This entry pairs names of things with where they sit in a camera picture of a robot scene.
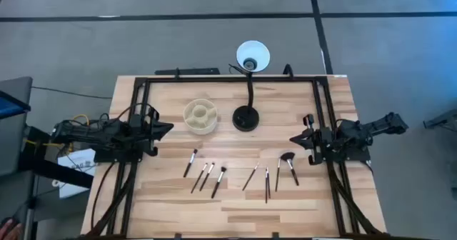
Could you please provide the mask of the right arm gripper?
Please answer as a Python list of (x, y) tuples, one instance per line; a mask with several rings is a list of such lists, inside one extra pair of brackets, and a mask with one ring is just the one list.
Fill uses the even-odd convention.
[(313, 128), (313, 114), (304, 116), (303, 123), (306, 126), (306, 129), (303, 130), (299, 135), (291, 137), (289, 141), (294, 144), (298, 144), (304, 149), (311, 150), (311, 155), (308, 157), (308, 162), (310, 165), (313, 166), (321, 164), (323, 162), (323, 155), (318, 138), (318, 131), (315, 131)]

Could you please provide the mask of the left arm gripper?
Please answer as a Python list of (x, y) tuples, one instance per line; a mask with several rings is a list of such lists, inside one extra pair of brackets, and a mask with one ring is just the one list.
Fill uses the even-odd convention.
[[(158, 112), (152, 106), (146, 106), (144, 113), (141, 115), (141, 132), (146, 136), (141, 141), (141, 151), (149, 156), (157, 156), (158, 149), (154, 146), (154, 125), (153, 122), (157, 119)], [(156, 122), (156, 140), (162, 140), (167, 133), (172, 130), (174, 124), (157, 121)]]

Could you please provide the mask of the fan makeup brush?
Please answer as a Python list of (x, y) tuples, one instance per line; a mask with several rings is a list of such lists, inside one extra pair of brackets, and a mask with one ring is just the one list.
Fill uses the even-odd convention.
[(288, 164), (291, 174), (293, 176), (293, 180), (294, 180), (295, 184), (298, 186), (299, 185), (298, 176), (297, 176), (296, 170), (293, 167), (293, 158), (294, 157), (295, 157), (295, 154), (293, 152), (286, 152), (281, 155), (281, 160), (285, 161)]

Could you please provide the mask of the medium makeup brush silver ferrule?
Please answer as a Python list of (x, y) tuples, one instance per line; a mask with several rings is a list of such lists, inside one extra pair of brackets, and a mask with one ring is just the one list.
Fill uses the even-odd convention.
[(184, 175), (183, 175), (184, 178), (187, 177), (197, 153), (198, 153), (198, 149), (194, 149), (192, 152), (191, 158), (189, 159), (189, 162), (186, 165), (186, 169), (185, 169)]

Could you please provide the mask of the black-headed makeup brush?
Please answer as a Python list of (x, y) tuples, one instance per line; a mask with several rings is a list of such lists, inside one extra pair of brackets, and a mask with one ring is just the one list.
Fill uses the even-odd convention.
[(220, 172), (220, 174), (219, 174), (219, 177), (218, 177), (218, 179), (217, 179), (217, 181), (216, 181), (216, 184), (215, 184), (214, 189), (213, 189), (212, 194), (211, 194), (211, 198), (212, 198), (212, 199), (214, 199), (214, 197), (215, 197), (215, 195), (216, 195), (216, 192), (217, 192), (218, 189), (219, 189), (219, 186), (220, 186), (220, 184), (221, 184), (222, 178), (223, 178), (224, 173), (226, 172), (226, 170), (227, 170), (227, 168), (226, 168), (225, 166), (222, 166), (222, 167), (221, 167), (221, 172)]

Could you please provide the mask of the cream round divided container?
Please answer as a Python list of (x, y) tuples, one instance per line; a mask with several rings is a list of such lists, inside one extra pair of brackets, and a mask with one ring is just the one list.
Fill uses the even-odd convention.
[(184, 108), (183, 119), (189, 131), (197, 135), (207, 135), (216, 128), (218, 111), (213, 102), (195, 99)]

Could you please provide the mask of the black power strip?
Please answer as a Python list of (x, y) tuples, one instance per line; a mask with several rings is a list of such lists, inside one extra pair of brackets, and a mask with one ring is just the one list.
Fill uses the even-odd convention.
[[(154, 72), (155, 75), (158, 76), (165, 76), (165, 75), (175, 75), (176, 69), (168, 69), (168, 70), (156, 70)], [(220, 75), (221, 72), (218, 68), (192, 68), (192, 69), (179, 69), (180, 75)]]

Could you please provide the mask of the white printed paper box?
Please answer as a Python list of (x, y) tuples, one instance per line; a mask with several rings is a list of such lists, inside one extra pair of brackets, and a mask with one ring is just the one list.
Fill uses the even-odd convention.
[[(94, 162), (95, 153), (96, 152), (93, 149), (74, 151), (66, 156), (59, 157), (57, 159), (58, 165), (69, 167), (93, 176), (96, 171), (96, 163)], [(57, 181), (57, 183), (59, 186), (60, 199), (66, 199), (89, 190), (89, 188), (86, 187), (60, 181)]]

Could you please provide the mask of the black stand beam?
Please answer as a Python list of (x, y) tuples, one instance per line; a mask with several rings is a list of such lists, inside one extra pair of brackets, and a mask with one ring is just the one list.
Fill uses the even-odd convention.
[(34, 174), (49, 179), (90, 188), (94, 177), (79, 170), (61, 166), (45, 159), (46, 151), (35, 153), (23, 151), (19, 157), (19, 170), (32, 171)]

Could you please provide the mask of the dark metal stand leg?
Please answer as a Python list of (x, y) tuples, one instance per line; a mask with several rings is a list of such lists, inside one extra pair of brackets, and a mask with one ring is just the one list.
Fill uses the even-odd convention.
[(433, 119), (423, 121), (423, 125), (426, 129), (442, 127), (451, 131), (457, 131), (457, 109), (451, 109)]

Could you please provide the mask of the blue screen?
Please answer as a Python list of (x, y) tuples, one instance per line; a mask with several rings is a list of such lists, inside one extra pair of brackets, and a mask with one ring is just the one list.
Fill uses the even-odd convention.
[(29, 111), (31, 111), (31, 107), (28, 104), (0, 91), (0, 119), (25, 114)]

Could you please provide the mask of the person's hand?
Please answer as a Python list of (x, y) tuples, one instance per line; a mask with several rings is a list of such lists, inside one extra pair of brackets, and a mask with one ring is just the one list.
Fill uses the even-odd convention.
[(22, 224), (8, 219), (0, 227), (0, 240), (19, 240), (22, 232)]

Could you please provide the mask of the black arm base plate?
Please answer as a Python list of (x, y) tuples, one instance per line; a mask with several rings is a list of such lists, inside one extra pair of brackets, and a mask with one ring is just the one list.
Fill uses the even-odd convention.
[(126, 162), (131, 163), (139, 161), (143, 152), (139, 150), (98, 150), (94, 155), (96, 163)]
[(337, 136), (323, 141), (323, 157), (335, 162), (368, 161), (371, 159), (368, 147), (373, 137), (368, 136)]

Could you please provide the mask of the black aluminium table frame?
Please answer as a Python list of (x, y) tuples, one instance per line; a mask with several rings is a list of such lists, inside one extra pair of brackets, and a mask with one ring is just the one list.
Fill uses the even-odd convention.
[[(233, 127), (233, 110), (247, 102), (242, 76), (212, 76), (202, 82), (171, 77), (153, 78), (148, 101), (162, 121), (173, 129), (157, 144), (155, 157), (140, 162), (127, 237), (241, 238), (337, 236), (331, 188), (324, 164), (308, 163), (309, 152), (289, 139), (303, 131), (302, 118), (315, 114), (313, 88), (309, 82), (285, 76), (268, 77), (254, 84), (254, 103), (259, 126), (251, 132)], [(218, 111), (216, 128), (207, 135), (188, 130), (183, 111), (195, 99), (213, 102)], [(186, 178), (186, 165), (194, 149), (198, 153)], [(293, 167), (281, 160), (275, 192), (278, 159), (293, 152)], [(202, 191), (199, 188), (211, 163), (215, 166)], [(242, 191), (249, 174), (260, 163)], [(205, 163), (206, 170), (195, 191), (193, 185)], [(227, 168), (214, 199), (212, 191)], [(265, 204), (265, 168), (269, 168), (271, 198)]]

